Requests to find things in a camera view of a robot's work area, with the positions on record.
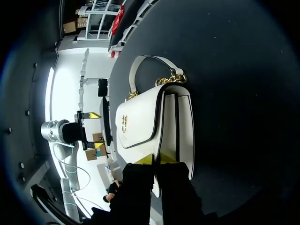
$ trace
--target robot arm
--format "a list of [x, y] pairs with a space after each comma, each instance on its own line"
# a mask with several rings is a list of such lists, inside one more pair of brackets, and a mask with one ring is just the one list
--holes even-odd
[[79, 149], [78, 142], [74, 147], [67, 147], [59, 143], [53, 145], [53, 152], [59, 161], [64, 162], [62, 166], [65, 168], [66, 175], [69, 179], [70, 189], [77, 191], [80, 189], [77, 175], [77, 152]]

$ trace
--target white wall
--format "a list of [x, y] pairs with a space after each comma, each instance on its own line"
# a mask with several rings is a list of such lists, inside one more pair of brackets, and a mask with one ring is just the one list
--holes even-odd
[[[66, 45], [59, 49], [59, 58], [54, 70], [54, 81], [52, 88], [51, 120], [66, 119], [74, 121], [74, 114], [79, 110], [79, 78], [82, 69], [82, 61], [86, 48], [67, 49]], [[109, 58], [107, 48], [91, 47], [86, 66], [86, 78], [109, 78], [115, 59]], [[83, 96], [83, 111], [96, 112], [99, 114], [101, 98], [98, 97], [98, 86], [85, 86]], [[85, 120], [87, 139], [92, 141], [92, 134], [101, 132], [99, 120]], [[79, 148], [77, 154], [77, 165], [85, 169], [91, 176], [90, 184], [83, 190], [77, 192], [77, 196], [88, 199], [104, 210], [109, 210], [109, 204], [102, 200], [106, 194], [105, 186], [97, 170], [98, 164], [106, 163], [106, 157], [98, 157], [98, 160], [87, 161], [85, 152]], [[88, 182], [85, 172], [78, 170], [80, 186]], [[81, 200], [86, 209], [92, 213], [94, 204]]]

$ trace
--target black table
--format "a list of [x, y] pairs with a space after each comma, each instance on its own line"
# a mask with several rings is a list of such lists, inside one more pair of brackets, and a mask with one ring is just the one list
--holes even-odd
[[109, 124], [109, 105], [106, 97], [102, 97], [99, 110], [100, 110], [100, 115], [102, 116], [102, 118], [100, 119], [100, 124], [102, 130], [104, 131], [103, 132], [104, 140], [106, 141], [107, 146], [110, 146], [112, 142], [112, 135], [111, 135], [111, 128]]
[[[166, 57], [188, 77], [196, 139], [192, 183], [204, 213], [227, 214], [262, 188], [288, 188], [299, 177], [300, 65], [278, 22], [257, 1], [159, 1], [112, 70], [112, 121], [139, 54]], [[163, 65], [145, 60], [138, 90], [162, 76], [169, 76]], [[112, 134], [115, 139], [115, 125]], [[159, 199], [152, 198], [152, 206], [161, 213]]]

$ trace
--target handbag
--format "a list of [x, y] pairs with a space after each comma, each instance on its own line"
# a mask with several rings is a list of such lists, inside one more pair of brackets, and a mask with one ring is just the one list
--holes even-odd
[[[169, 78], [159, 78], [155, 87], [139, 94], [135, 75], [146, 58], [153, 58], [170, 69]], [[154, 159], [185, 162], [189, 179], [194, 171], [194, 124], [187, 81], [183, 70], [166, 58], [139, 55], [129, 72], [129, 97], [116, 112], [117, 149], [126, 163], [135, 163], [154, 154]], [[160, 197], [157, 177], [152, 192]]]

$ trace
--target small box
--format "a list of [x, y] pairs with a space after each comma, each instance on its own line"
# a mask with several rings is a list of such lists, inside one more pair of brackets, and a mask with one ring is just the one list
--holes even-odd
[[75, 31], [76, 31], [75, 21], [65, 23], [65, 24], [63, 25], [63, 27], [64, 27], [64, 32], [65, 32], [66, 34], [72, 33], [72, 32], [75, 32]]
[[91, 160], [96, 160], [97, 159], [97, 150], [91, 149], [91, 150], [86, 150], [85, 155], [88, 161]]
[[87, 21], [88, 21], [88, 18], [86, 18], [86, 17], [77, 19], [77, 23], [87, 23]]
[[97, 150], [97, 156], [106, 156], [106, 147], [105, 147], [105, 143], [103, 143], [102, 145], [100, 145], [98, 148], [96, 148]]
[[93, 141], [94, 142], [104, 142], [102, 133], [93, 134]]

